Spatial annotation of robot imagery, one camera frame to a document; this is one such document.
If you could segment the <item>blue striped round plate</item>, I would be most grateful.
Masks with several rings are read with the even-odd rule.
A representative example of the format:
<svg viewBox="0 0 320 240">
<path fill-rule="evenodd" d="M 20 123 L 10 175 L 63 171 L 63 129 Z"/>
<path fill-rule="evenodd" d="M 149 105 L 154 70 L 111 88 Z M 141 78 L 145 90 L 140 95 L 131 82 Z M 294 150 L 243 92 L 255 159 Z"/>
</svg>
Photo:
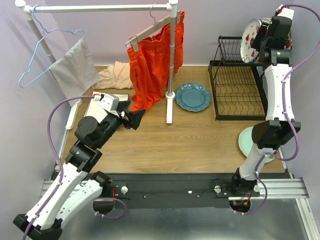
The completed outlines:
<svg viewBox="0 0 320 240">
<path fill-rule="evenodd" d="M 261 22 L 264 24 L 264 25 L 269 25 L 271 23 L 271 19 L 270 18 L 262 18 L 261 19 Z"/>
</svg>

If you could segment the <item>floral round plate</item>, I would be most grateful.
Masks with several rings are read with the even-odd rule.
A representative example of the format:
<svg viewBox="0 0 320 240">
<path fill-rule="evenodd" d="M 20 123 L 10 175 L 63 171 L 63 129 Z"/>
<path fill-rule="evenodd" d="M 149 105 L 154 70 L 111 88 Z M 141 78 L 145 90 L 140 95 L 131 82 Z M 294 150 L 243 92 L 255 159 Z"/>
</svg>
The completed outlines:
<svg viewBox="0 0 320 240">
<path fill-rule="evenodd" d="M 245 128 L 238 136 L 238 147 L 245 158 L 248 157 L 254 144 L 252 140 L 253 128 L 253 126 Z"/>
</svg>

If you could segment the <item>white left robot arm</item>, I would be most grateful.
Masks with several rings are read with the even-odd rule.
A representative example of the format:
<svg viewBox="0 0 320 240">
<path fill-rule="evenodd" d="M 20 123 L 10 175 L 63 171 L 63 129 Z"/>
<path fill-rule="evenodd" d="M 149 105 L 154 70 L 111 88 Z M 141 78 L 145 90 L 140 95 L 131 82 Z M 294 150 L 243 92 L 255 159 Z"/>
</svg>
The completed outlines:
<svg viewBox="0 0 320 240">
<path fill-rule="evenodd" d="M 59 165 L 59 174 L 36 205 L 13 220 L 14 225 L 23 232 L 23 239 L 59 239 L 69 220 L 91 201 L 107 201 L 112 208 L 120 203 L 124 211 L 119 218 L 127 214 L 127 205 L 116 197 L 112 178 L 101 171 L 93 173 L 76 193 L 73 191 L 101 158 L 100 149 L 116 130 L 120 126 L 136 130 L 146 110 L 129 111 L 131 102 L 120 101 L 113 94 L 103 93 L 89 98 L 97 102 L 107 115 L 102 121 L 85 116 L 78 122 L 75 131 L 77 141 L 69 150 L 64 163 L 53 143 L 50 143 Z"/>
</svg>

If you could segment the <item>orange shorts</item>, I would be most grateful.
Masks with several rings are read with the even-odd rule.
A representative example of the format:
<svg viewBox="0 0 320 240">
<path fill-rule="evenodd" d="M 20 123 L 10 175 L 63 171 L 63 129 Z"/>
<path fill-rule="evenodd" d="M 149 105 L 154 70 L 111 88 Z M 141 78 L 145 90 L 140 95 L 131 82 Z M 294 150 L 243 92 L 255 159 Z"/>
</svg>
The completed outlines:
<svg viewBox="0 0 320 240">
<path fill-rule="evenodd" d="M 139 50 L 127 49 L 130 80 L 135 94 L 132 111 L 149 110 L 164 96 L 163 89 L 170 77 L 170 25 L 167 24 L 153 37 L 138 43 Z"/>
</svg>

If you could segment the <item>watermelon pattern round plate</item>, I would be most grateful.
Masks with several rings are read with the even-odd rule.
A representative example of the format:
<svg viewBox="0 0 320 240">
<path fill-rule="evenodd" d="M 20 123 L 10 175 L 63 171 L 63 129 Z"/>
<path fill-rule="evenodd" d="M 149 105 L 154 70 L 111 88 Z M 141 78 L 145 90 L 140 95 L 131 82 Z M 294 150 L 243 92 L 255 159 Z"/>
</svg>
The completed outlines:
<svg viewBox="0 0 320 240">
<path fill-rule="evenodd" d="M 242 34 L 240 57 L 244 63 L 254 63 L 258 58 L 259 52 L 255 48 L 252 48 L 251 45 L 253 44 L 261 26 L 261 20 L 254 18 L 248 23 Z"/>
</svg>

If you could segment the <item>teal scalloped ceramic plate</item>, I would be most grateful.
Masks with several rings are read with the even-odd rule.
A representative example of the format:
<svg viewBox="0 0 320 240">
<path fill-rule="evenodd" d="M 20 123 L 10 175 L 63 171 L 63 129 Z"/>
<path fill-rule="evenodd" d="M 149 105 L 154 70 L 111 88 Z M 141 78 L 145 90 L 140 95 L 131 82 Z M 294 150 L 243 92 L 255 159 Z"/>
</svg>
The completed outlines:
<svg viewBox="0 0 320 240">
<path fill-rule="evenodd" d="M 189 112 L 201 112 L 211 103 L 209 90 L 200 83 L 189 82 L 179 86 L 175 92 L 177 104 Z"/>
</svg>

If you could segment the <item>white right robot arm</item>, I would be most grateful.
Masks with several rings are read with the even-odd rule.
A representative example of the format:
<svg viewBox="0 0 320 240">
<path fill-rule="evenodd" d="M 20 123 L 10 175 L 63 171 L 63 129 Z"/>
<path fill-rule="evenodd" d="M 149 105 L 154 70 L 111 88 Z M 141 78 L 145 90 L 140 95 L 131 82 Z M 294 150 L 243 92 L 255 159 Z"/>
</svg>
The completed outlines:
<svg viewBox="0 0 320 240">
<path fill-rule="evenodd" d="M 270 22 L 254 18 L 241 37 L 242 61 L 251 63 L 258 58 L 262 63 L 267 82 L 267 113 L 265 121 L 253 127 L 251 150 L 232 176 L 229 189 L 235 196 L 254 191 L 267 158 L 290 139 L 297 138 L 301 129 L 291 106 L 292 51 L 286 48 L 292 21 L 293 14 L 275 15 Z"/>
</svg>

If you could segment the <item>aluminium rail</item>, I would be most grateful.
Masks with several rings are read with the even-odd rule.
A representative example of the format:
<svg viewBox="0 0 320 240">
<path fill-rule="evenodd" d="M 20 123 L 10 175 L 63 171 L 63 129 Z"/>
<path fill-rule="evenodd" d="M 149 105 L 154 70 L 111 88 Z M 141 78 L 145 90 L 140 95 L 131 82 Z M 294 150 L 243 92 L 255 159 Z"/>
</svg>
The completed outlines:
<svg viewBox="0 0 320 240">
<path fill-rule="evenodd" d="M 307 188 L 305 186 L 305 183 L 302 178 L 295 178 L 295 179 L 262 179 L 257 182 L 251 193 L 248 193 L 248 190 L 244 193 L 231 193 L 231 190 L 227 190 L 226 183 L 218 183 L 221 182 L 217 181 L 213 183 L 213 186 L 209 187 L 208 189 L 204 190 L 183 190 L 182 192 L 174 192 L 172 194 L 190 194 L 190 195 L 196 195 L 197 198 L 201 198 L 206 193 L 214 193 L 217 198 L 228 198 L 229 201 L 244 201 L 250 199 L 263 199 L 267 197 L 267 199 L 308 199 L 309 194 L 307 191 Z M 84 190 L 85 185 L 87 184 L 87 180 L 83 181 L 82 183 L 79 183 L 74 190 L 68 195 L 68 198 L 74 194 L 76 194 L 78 191 Z M 50 185 L 53 183 L 53 181 L 44 181 L 42 190 L 40 193 L 40 197 L 43 197 L 47 190 L 49 189 Z M 128 195 L 128 186 L 122 186 L 120 187 L 120 183 L 116 184 L 113 189 L 115 189 L 115 197 L 119 197 L 124 199 L 125 195 Z M 160 197 L 162 195 L 169 194 L 168 191 L 162 191 L 156 193 L 156 192 L 133 192 L 132 194 L 142 194 L 143 198 L 145 199 L 147 195 L 159 195 Z"/>
</svg>

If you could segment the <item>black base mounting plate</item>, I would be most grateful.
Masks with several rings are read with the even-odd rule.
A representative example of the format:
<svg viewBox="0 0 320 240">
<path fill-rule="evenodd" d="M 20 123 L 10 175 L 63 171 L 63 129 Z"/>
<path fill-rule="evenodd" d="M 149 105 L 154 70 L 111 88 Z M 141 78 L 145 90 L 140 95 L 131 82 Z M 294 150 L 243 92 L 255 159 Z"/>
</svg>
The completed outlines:
<svg viewBox="0 0 320 240">
<path fill-rule="evenodd" d="M 232 189 L 231 173 L 110 173 L 115 195 L 129 209 L 229 208 L 230 201 L 258 197 Z"/>
</svg>

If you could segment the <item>wooden clip hanger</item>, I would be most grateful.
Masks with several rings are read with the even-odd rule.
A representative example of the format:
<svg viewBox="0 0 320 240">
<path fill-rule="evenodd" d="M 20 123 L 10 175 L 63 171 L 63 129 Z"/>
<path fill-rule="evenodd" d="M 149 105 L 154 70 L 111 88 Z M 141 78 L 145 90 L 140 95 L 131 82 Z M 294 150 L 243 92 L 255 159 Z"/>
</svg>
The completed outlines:
<svg viewBox="0 0 320 240">
<path fill-rule="evenodd" d="M 159 21 L 155 21 L 153 25 L 141 31 L 136 36 L 130 36 L 128 38 L 128 41 L 125 43 L 126 48 L 132 47 L 134 52 L 137 52 L 139 50 L 139 42 L 149 37 L 151 34 L 155 33 L 161 28 L 165 27 L 166 25 L 170 26 L 170 46 L 172 47 L 175 45 L 176 24 L 180 21 L 182 11 L 178 10 L 177 0 L 170 0 L 167 5 L 169 15 Z"/>
</svg>

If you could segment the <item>flower pattern square plate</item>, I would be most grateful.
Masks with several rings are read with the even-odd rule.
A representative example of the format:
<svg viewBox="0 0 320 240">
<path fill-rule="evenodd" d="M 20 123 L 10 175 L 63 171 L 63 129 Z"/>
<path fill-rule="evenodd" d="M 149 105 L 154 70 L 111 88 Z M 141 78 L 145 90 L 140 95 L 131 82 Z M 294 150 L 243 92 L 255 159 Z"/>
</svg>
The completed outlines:
<svg viewBox="0 0 320 240">
<path fill-rule="evenodd" d="M 292 50 L 292 34 L 291 30 L 288 32 L 287 41 L 284 45 L 284 49 Z"/>
</svg>

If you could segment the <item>grey towel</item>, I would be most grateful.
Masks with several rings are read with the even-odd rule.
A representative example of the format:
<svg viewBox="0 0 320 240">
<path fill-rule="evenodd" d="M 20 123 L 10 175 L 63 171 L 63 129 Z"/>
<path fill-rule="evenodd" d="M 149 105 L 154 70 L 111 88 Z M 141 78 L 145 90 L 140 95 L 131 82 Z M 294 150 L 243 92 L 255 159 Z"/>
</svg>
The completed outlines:
<svg viewBox="0 0 320 240">
<path fill-rule="evenodd" d="M 100 78 L 84 37 L 49 70 L 66 98 L 83 95 Z"/>
</svg>

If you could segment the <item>beige cloth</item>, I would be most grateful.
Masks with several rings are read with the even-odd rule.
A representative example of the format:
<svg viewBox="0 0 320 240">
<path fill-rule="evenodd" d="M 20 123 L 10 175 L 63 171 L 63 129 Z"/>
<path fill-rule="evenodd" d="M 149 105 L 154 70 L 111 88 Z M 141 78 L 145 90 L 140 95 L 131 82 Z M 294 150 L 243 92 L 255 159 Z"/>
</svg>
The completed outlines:
<svg viewBox="0 0 320 240">
<path fill-rule="evenodd" d="M 130 64 L 116 61 L 98 71 L 99 79 L 92 85 L 94 90 L 133 89 L 130 79 Z"/>
</svg>

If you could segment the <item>white clothes rack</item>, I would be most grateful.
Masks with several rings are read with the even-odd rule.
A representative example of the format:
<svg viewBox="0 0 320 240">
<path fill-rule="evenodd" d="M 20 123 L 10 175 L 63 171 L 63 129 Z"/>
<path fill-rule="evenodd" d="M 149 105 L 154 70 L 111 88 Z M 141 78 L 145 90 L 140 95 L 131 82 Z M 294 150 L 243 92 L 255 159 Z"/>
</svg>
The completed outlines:
<svg viewBox="0 0 320 240">
<path fill-rule="evenodd" d="M 168 11 L 168 2 L 164 4 L 121 4 L 121 5 L 68 5 L 68 6 L 31 6 L 24 0 L 16 0 L 15 6 L 21 9 L 27 18 L 28 24 L 38 38 L 38 45 L 42 45 L 47 57 L 51 63 L 55 63 L 56 59 L 48 47 L 45 36 L 46 31 L 40 31 L 35 23 L 34 13 L 72 13 L 72 12 L 133 12 L 133 11 Z M 167 83 L 167 91 L 165 93 L 166 105 L 166 123 L 173 122 L 173 101 L 175 93 L 173 90 L 174 81 L 174 57 L 175 57 L 175 44 L 170 46 L 169 58 L 169 80 Z"/>
</svg>

